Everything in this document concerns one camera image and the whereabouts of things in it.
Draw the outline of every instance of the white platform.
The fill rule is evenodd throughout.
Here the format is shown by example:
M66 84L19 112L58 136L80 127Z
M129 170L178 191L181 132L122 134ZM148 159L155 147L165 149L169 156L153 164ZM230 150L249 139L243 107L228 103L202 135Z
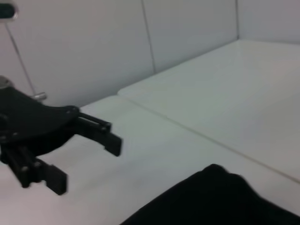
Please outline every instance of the white platform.
M0 224L119 225L176 183L210 164L244 176L266 199L300 215L300 185L120 98L83 108L124 139L117 158L76 137L43 159L69 174L69 193L22 189L0 166Z
M300 45L237 41L119 95L300 180Z

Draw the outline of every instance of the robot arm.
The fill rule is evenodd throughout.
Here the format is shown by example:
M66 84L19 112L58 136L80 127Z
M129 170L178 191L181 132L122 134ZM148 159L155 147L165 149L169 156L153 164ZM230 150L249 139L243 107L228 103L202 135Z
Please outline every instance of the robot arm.
M74 135L98 142L115 156L121 153L122 140L111 133L110 123L75 106L43 105L0 76L0 159L23 188L45 180L58 195L66 193L67 174L36 157L61 147Z

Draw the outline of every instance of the black fabric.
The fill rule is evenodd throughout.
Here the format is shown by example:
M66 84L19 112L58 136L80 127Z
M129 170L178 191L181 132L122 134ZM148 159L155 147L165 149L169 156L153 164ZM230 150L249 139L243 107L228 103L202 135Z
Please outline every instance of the black fabric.
M247 182L211 165L172 187L122 225L300 225Z

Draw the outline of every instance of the white surface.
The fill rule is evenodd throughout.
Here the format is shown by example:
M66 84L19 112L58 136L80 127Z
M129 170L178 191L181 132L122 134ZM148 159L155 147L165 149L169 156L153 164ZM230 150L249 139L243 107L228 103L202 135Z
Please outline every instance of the white surface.
M0 75L11 80L18 90L33 94L4 24L0 24Z
M140 0L15 0L9 24L37 92L86 105L153 74Z
M299 0L239 0L241 38L300 43Z
M300 46L239 41L119 92L300 180Z
M235 0L145 0L157 71L236 40Z
M244 176L263 197L300 215L300 185L231 153L120 97L83 111L113 123L124 138L116 158L76 137L43 157L69 174L69 193L21 189L0 167L0 224L118 225L168 188L212 163Z

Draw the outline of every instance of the white table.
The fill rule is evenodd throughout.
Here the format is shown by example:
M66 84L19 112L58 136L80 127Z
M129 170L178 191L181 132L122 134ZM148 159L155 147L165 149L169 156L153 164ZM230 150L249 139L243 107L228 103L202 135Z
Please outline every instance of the white table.
M76 137L43 160L69 174L69 193L22 189L0 166L2 225L118 225L176 183L210 164L244 176L266 199L300 215L300 186L120 97L82 109L113 123L124 139L117 158Z
M300 181L300 45L237 41L119 95Z

